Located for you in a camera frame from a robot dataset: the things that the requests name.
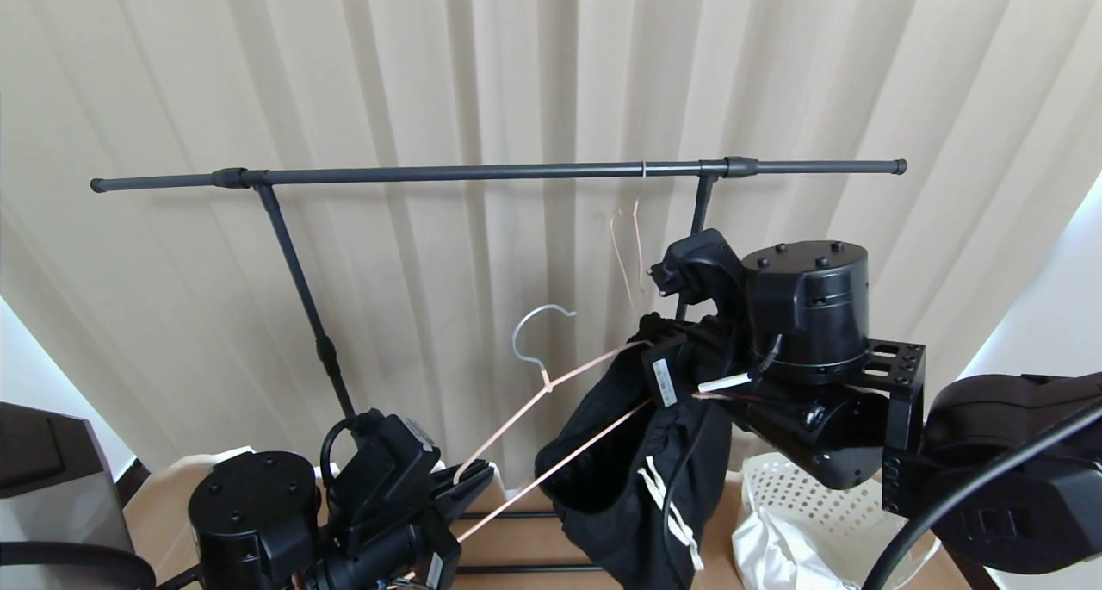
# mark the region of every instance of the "white label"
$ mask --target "white label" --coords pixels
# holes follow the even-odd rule
[[[444,571],[444,559],[440,557],[440,554],[432,555],[432,564],[429,565],[429,579],[425,579],[429,588],[433,590],[440,586],[440,573]]]
[[[670,368],[665,360],[659,360],[650,365],[655,369],[655,378],[658,379],[658,391],[662,393],[662,405],[669,407],[677,405],[678,393],[673,390],[673,378],[670,377]]]
[[[417,440],[421,441],[421,448],[423,448],[425,452],[432,452],[432,449],[434,448],[432,440],[429,439],[429,436],[424,435],[421,427],[417,426],[417,422],[410,420],[409,418],[403,418],[401,416],[399,416],[399,418],[401,418],[402,425],[406,425],[406,428],[413,433],[413,437],[417,437]]]

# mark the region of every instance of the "white plastic bag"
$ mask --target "white plastic bag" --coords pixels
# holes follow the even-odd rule
[[[875,481],[831,491],[782,455],[763,454],[743,465],[735,564],[746,590],[855,590],[904,523],[882,511]],[[885,588],[909,581],[939,546],[912,549]]]

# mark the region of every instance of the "black garment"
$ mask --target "black garment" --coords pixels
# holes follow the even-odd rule
[[[640,332],[633,340],[656,341],[681,325],[649,314],[640,321]],[[644,345],[630,347],[616,357],[559,437],[537,454],[537,475],[649,398],[640,360],[645,350]],[[700,444],[670,486],[673,469],[698,428],[703,429]],[[678,587],[676,576],[688,588],[694,575],[689,548],[669,537],[678,568],[671,570],[665,553],[669,529],[663,527],[661,508],[637,470],[646,466],[647,457],[653,457],[667,489],[674,490],[673,504],[699,545],[704,524],[723,493],[730,451],[731,418],[716,403],[693,399],[669,408],[651,404],[552,474],[541,487],[554,504],[571,543],[625,588],[668,590]]]

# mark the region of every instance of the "white wall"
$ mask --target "white wall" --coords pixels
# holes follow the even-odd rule
[[[31,332],[0,300],[0,399],[15,405],[76,416],[91,422],[116,480],[134,454],[76,389]]]
[[[962,376],[1078,376],[1102,371],[1102,178],[1068,224],[1049,261]],[[1044,576],[995,572],[1008,590],[1093,588],[1102,561]]]

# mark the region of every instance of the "curtain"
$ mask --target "curtain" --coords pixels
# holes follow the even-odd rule
[[[0,0],[2,291],[150,468],[244,444],[314,458],[339,411],[256,194],[89,179],[905,158],[903,176],[720,182],[706,226],[741,255],[869,249],[873,334],[929,345],[929,398],[1099,174],[1098,45],[1100,0]],[[579,312],[521,332],[552,376],[672,313],[638,281],[631,210],[649,266],[694,190],[277,189],[357,408],[413,418],[452,462],[539,389],[510,347],[525,313]],[[508,482],[597,375],[487,451]]]

